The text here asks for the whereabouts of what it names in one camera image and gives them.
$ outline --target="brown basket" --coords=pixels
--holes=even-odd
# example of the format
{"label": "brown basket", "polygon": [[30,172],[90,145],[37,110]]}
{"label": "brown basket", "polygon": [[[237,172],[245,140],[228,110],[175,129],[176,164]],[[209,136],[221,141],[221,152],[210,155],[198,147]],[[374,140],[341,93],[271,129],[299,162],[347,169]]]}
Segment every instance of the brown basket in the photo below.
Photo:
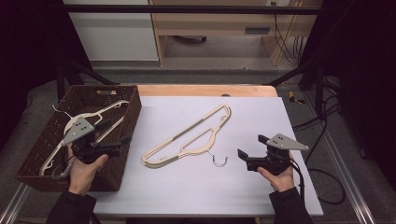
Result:
{"label": "brown basket", "polygon": [[[102,114],[103,119],[111,119],[113,123],[124,116],[122,123],[102,140],[104,143],[118,142],[125,134],[134,132],[142,107],[137,86],[73,86],[57,109],[74,117],[82,113],[96,112],[119,100],[126,100],[129,104],[109,109]],[[64,127],[69,120],[70,118],[65,113],[54,112],[18,171],[16,175],[18,180],[41,191],[63,191],[68,188],[67,180],[51,178],[52,170],[62,163],[62,150],[57,153],[52,167],[44,175],[39,175],[39,172],[50,153],[64,138]],[[86,120],[95,123],[98,117],[86,118]],[[96,174],[91,191],[120,189],[129,147],[129,144],[125,144],[122,146],[119,157],[107,161],[101,172]]]}

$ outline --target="black sleeve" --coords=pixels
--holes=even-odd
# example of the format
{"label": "black sleeve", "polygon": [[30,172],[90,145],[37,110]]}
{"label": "black sleeve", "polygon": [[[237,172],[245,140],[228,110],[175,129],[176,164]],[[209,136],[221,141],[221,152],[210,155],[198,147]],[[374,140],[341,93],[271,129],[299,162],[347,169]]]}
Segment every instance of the black sleeve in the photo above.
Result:
{"label": "black sleeve", "polygon": [[46,223],[88,224],[95,205],[96,199],[89,195],[80,196],[65,191],[49,212]]}
{"label": "black sleeve", "polygon": [[297,188],[270,194],[275,209],[274,224],[313,224]]}

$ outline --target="white table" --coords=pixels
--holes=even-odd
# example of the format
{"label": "white table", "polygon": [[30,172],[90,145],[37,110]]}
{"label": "white table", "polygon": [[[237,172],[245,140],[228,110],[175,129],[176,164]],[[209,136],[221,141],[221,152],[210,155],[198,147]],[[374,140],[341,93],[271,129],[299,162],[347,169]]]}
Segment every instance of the white table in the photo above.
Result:
{"label": "white table", "polygon": [[[260,174],[247,171],[246,163],[237,156],[237,149],[252,157],[264,157],[266,146],[258,142],[258,134],[272,137],[283,133],[295,139],[281,98],[141,96],[141,101],[142,110],[120,190],[91,192],[97,199],[96,214],[116,217],[260,217],[274,213],[268,197],[272,187]],[[232,115],[217,134],[211,150],[219,162],[228,157],[224,167],[214,166],[208,153],[185,157],[159,169],[142,164],[141,156],[146,151],[220,104],[229,105]],[[180,146],[181,143],[174,142],[158,158],[174,155]],[[321,216],[323,211],[301,153],[292,151],[292,155],[304,175],[307,211],[312,216]],[[294,176],[298,185],[297,173]]]}

